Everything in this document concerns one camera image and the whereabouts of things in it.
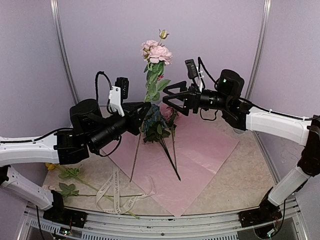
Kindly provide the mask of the blue hydrangea fake flower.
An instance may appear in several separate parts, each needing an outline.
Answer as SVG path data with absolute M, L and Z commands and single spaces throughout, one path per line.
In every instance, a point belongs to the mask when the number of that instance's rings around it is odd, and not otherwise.
M 168 129 L 166 116 L 168 112 L 166 107 L 167 104 L 162 103 L 161 105 L 151 104 L 147 115 L 145 116 L 144 122 L 142 124 L 142 133 L 144 134 L 143 143 L 147 142 L 157 142 L 162 147 L 166 157 L 168 158 L 177 178 L 181 181 L 181 177 L 178 173 L 178 169 L 175 169 L 174 158 L 172 159 L 165 138 L 172 137 L 171 131 Z

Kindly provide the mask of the cream printed ribbon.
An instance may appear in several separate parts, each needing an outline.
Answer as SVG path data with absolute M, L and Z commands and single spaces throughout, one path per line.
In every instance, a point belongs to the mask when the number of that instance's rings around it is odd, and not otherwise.
M 95 195 L 96 207 L 108 214 L 123 215 L 130 214 L 134 215 L 131 210 L 137 201 L 152 197 L 157 193 L 154 181 L 151 177 L 148 177 L 148 182 L 151 184 L 151 190 L 147 193 L 138 193 L 130 196 L 123 196 L 120 194 L 120 169 L 117 166 L 112 167 L 112 174 L 107 181 L 100 187 Z M 113 203 L 112 208 L 102 208 L 100 201 L 102 198 L 111 198 Z

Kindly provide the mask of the pink wrapping paper sheet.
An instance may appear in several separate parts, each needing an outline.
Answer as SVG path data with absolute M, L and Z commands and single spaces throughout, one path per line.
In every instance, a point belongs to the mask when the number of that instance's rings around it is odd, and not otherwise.
M 196 200 L 238 140 L 219 131 L 199 115 L 179 116 L 175 137 L 165 139 L 177 171 L 158 142 L 143 143 L 128 132 L 110 159 L 144 192 L 154 190 L 152 198 L 171 215 L 180 217 Z

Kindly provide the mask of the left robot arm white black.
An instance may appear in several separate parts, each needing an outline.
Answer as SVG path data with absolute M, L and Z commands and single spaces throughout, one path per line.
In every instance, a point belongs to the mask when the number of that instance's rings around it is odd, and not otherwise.
M 50 163 L 77 164 L 100 155 L 100 150 L 113 141 L 120 141 L 122 134 L 137 136 L 140 126 L 151 108 L 149 102 L 127 102 L 120 105 L 123 113 L 102 116 L 98 101 L 85 99 L 69 110 L 72 127 L 62 127 L 43 136 L 33 138 L 0 139 L 0 186 L 19 197 L 49 211 L 63 223 L 70 218 L 64 207 L 63 197 L 55 190 L 44 189 L 17 172 L 14 164 Z

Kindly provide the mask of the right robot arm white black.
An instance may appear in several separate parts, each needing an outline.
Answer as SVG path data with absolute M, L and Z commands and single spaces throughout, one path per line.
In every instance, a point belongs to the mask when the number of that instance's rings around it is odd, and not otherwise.
M 284 178 L 264 196 L 255 210 L 260 222 L 266 222 L 279 206 L 294 192 L 320 173 L 320 118 L 297 117 L 265 110 L 241 98 L 244 79 L 233 70 L 224 69 L 215 90 L 202 89 L 195 82 L 187 87 L 186 81 L 164 88 L 162 101 L 185 116 L 198 109 L 218 110 L 222 118 L 241 131 L 262 132 L 285 138 L 303 146 L 301 158 Z

